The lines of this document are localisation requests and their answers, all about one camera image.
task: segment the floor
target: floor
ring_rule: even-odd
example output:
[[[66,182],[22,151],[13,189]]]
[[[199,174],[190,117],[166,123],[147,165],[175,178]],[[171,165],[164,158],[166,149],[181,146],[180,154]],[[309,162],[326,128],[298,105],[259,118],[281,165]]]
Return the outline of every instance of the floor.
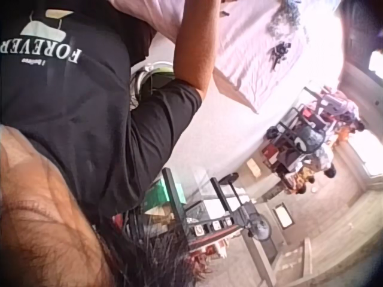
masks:
[[[305,194],[292,196],[281,192],[268,201],[270,209],[285,203],[295,221],[294,225],[283,231],[289,245],[295,245],[305,237],[318,236],[340,219],[362,195],[356,178],[337,153],[334,165],[337,168],[334,179],[318,173],[315,184],[308,184]],[[316,193],[311,192],[313,187],[317,189]]]
[[[209,267],[213,273],[200,287],[257,287],[261,282],[241,236],[230,240],[226,259],[212,260]]]

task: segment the white wall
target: white wall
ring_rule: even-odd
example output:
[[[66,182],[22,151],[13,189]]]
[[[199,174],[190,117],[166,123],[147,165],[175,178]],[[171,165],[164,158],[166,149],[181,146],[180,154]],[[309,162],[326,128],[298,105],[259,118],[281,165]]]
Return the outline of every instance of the white wall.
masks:
[[[339,89],[359,106],[367,128],[383,142],[383,87],[354,65],[345,62]]]

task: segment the room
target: room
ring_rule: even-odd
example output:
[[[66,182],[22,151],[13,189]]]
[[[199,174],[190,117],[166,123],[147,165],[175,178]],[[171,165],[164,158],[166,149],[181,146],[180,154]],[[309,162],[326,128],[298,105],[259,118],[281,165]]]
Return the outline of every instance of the room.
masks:
[[[380,167],[383,155],[381,143],[383,110],[380,104],[383,89],[378,69],[371,68],[379,64],[369,63],[372,52],[378,50],[380,46],[372,44],[366,51],[357,54],[353,50],[359,48],[355,44],[356,41],[367,42],[367,36],[355,38],[349,34],[355,35],[356,31],[367,28],[358,26],[357,20],[345,19],[351,18],[350,11],[356,11],[358,3],[330,2],[333,5],[333,13],[329,13],[326,10],[328,7],[325,6],[322,14],[315,13],[317,18],[311,17],[312,22],[307,23],[315,35],[310,34],[311,51],[316,55],[322,54],[321,57],[315,59],[312,56],[306,58],[301,56],[301,59],[297,60],[291,70],[283,76],[283,80],[273,87],[265,103],[260,106],[257,106],[259,105],[257,103],[251,108],[248,108],[248,104],[245,106],[243,101],[236,100],[235,96],[226,96],[224,90],[227,86],[217,87],[222,81],[221,73],[217,71],[214,74],[214,83],[209,87],[206,101],[182,135],[166,165],[172,170],[176,182],[182,184],[187,203],[197,202],[201,198],[211,200],[215,197],[214,190],[209,188],[211,177],[221,179],[232,172],[239,174],[239,179],[234,183],[239,195],[242,196],[243,192],[252,202],[256,202],[257,210],[264,215],[267,214],[270,222],[273,221],[271,224],[275,224],[272,229],[272,240],[263,242],[262,245],[275,271],[271,277],[278,286],[301,286],[299,284],[309,280],[318,284],[313,286],[322,286],[324,281],[334,277],[331,270],[338,268],[344,272],[349,268],[344,263],[342,265],[347,257],[343,254],[346,250],[351,248],[355,252],[353,262],[365,260],[368,257],[367,253],[361,255],[357,251],[362,246],[373,246],[372,238],[376,241],[376,234],[382,228],[382,224],[379,223],[381,220],[379,210],[383,190]],[[230,6],[226,9],[230,14],[227,16],[229,18],[233,14],[230,13]],[[365,19],[368,16],[362,14],[359,17]],[[315,25],[320,17],[326,17],[327,28],[323,24]],[[373,40],[374,36],[371,35],[368,41],[379,41]],[[144,64],[158,60],[171,62],[173,49],[173,43],[157,35]],[[297,79],[303,77],[302,71],[308,70],[312,74],[304,75],[307,78],[301,78],[302,82],[298,83]],[[265,134],[270,126],[274,126],[285,117],[292,106],[298,107],[302,103],[313,101],[312,96],[303,88],[309,85],[315,86],[317,83],[335,85],[357,103],[367,130],[352,135],[354,137],[350,136],[348,142],[336,143],[333,150],[337,175],[334,179],[318,174],[315,176],[315,183],[308,184],[305,194],[292,196],[285,192],[280,178],[264,164],[262,149],[267,142]],[[366,148],[366,142],[371,142],[371,146]],[[374,152],[367,155],[366,149]],[[233,197],[230,190],[225,188],[223,191],[226,196]],[[361,210],[364,204],[367,204],[366,200],[369,197],[378,203],[371,207],[376,218],[363,218],[359,221],[356,218],[359,213],[355,210]],[[276,217],[275,208],[278,206],[286,208],[294,221],[294,224],[286,229]],[[345,256],[344,258],[334,261],[330,253],[324,253],[322,257],[318,255],[318,250],[322,251],[321,248],[324,248],[321,240],[332,238],[331,234],[335,233],[336,228],[343,228],[344,232],[350,232],[350,236],[354,236],[361,228],[362,222],[371,224],[373,228],[369,230],[370,234],[363,237],[360,245],[353,246],[355,243],[350,242],[349,246],[335,246],[335,249],[331,249],[332,252],[337,250],[339,255]],[[338,240],[337,236],[339,235],[333,235],[334,240]],[[210,269],[213,272],[206,275],[208,279],[202,281],[201,286],[260,286],[263,282],[267,282],[259,274],[254,275],[253,270],[247,267],[254,263],[247,254],[247,245],[243,240],[237,238],[233,240],[235,242],[231,242],[227,254],[223,256],[225,259],[221,262],[212,260]],[[308,263],[305,260],[310,262],[311,268],[307,269]],[[245,272],[247,276],[240,276],[239,272]]]
[[[378,0],[214,0],[206,31],[192,21],[208,10],[202,0],[194,15],[194,0],[97,0],[98,11],[87,1],[4,16],[6,286],[34,282],[39,268],[45,282],[59,274],[76,286],[379,282]],[[191,23],[211,37],[198,38]],[[200,63],[179,56],[192,46],[207,48],[195,54]],[[200,88],[193,76],[208,63]],[[25,218],[44,223],[29,228]],[[52,252],[32,266],[27,252],[39,240]],[[38,264],[45,256],[50,263]]]

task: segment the black metal frame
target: black metal frame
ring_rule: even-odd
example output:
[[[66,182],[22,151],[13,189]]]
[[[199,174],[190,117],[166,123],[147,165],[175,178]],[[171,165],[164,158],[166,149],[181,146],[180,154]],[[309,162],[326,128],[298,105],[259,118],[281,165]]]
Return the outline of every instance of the black metal frame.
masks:
[[[218,198],[221,201],[224,210],[229,212],[229,214],[217,219],[209,219],[199,222],[188,223],[186,211],[182,206],[182,203],[180,202],[180,198],[178,196],[177,189],[175,188],[175,183],[171,170],[167,167],[164,168],[162,170],[162,175],[165,181],[166,189],[169,194],[170,204],[174,213],[174,218],[177,222],[176,229],[182,234],[183,237],[187,239],[191,250],[197,249],[199,246],[202,247],[204,245],[215,242],[241,229],[241,227],[238,226],[235,222],[233,212],[227,202],[227,198],[223,194],[220,184],[218,183],[216,178],[211,178],[210,181],[215,192],[217,193]],[[215,230],[215,228],[213,227],[213,222],[219,222],[221,229]],[[205,232],[205,234],[202,236],[197,236],[197,234],[194,232],[194,228],[198,225],[202,226]]]
[[[251,202],[242,204],[237,192],[233,187],[233,192],[236,198],[239,200],[240,208],[237,210],[231,210],[219,182],[216,178],[211,178],[211,184],[217,193],[218,199],[226,211],[226,214],[217,219],[209,219],[189,223],[187,222],[186,210],[184,209],[184,206],[182,205],[178,196],[171,170],[169,168],[164,168],[162,170],[162,175],[166,189],[168,191],[174,219],[176,221],[173,231],[179,239],[183,239],[188,242],[190,251],[199,249],[203,246],[208,246],[241,230],[242,228],[249,229],[251,227],[251,224],[249,223],[251,217],[254,215],[259,215],[255,206]],[[125,214],[124,219],[124,229],[126,229],[127,224],[129,224],[129,231],[131,236],[137,237],[139,239],[143,236],[143,222],[141,220],[140,211],[140,207],[137,207],[134,210],[130,210]],[[200,230],[201,228],[203,228],[203,234],[197,234],[196,230]]]

